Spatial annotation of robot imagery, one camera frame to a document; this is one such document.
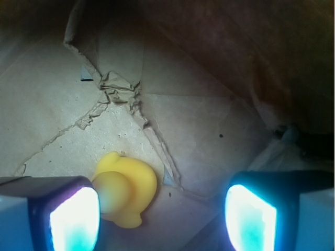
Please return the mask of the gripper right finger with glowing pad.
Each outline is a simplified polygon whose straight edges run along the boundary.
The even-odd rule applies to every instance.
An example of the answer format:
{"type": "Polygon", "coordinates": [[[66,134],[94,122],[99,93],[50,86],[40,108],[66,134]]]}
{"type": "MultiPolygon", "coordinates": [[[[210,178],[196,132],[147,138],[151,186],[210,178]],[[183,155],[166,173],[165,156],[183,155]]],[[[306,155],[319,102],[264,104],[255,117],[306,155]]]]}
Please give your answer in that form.
{"type": "Polygon", "coordinates": [[[334,250],[334,174],[238,172],[224,215],[234,250],[334,250]]]}

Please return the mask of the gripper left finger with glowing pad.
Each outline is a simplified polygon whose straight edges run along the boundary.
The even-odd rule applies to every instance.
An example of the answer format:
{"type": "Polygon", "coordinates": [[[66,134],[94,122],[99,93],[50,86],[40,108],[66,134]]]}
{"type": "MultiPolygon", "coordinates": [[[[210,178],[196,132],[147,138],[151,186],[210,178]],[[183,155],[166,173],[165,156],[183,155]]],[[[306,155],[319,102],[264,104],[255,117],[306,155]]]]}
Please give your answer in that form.
{"type": "Polygon", "coordinates": [[[94,250],[99,224],[86,177],[1,178],[1,250],[94,250]]]}

